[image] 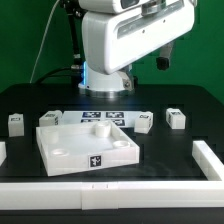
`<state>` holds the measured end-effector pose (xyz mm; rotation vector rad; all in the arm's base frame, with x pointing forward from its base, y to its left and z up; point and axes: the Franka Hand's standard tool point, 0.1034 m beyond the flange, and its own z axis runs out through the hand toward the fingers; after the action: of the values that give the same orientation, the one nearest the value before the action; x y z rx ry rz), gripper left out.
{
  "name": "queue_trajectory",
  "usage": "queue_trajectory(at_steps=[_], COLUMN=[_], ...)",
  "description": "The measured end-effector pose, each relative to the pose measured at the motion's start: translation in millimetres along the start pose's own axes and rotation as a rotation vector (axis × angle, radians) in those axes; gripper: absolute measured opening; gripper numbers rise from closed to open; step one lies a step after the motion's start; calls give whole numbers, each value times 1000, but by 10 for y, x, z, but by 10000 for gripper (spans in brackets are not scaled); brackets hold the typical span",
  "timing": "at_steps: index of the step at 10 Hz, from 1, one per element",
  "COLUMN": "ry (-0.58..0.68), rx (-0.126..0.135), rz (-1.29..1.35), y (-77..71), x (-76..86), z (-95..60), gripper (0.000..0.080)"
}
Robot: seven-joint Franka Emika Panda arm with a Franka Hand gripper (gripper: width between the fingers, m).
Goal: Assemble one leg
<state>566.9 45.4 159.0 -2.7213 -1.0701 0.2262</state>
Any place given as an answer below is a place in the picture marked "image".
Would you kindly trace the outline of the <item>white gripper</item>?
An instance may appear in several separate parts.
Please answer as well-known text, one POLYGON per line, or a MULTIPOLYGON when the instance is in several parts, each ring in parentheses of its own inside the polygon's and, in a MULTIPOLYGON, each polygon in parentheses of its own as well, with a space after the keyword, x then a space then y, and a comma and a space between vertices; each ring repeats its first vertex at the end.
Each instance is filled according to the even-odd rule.
POLYGON ((85 58, 99 73, 111 74, 189 32, 192 3, 172 3, 154 15, 142 9, 118 15, 87 12, 82 21, 85 58))

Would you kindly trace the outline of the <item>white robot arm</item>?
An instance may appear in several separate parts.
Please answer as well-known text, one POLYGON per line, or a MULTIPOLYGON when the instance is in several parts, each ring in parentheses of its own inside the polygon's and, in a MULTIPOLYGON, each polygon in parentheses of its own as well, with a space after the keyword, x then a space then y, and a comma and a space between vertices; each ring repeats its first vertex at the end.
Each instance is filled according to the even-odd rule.
POLYGON ((131 64, 189 32, 197 0, 78 0, 85 54, 84 94, 114 98, 134 91, 131 64))

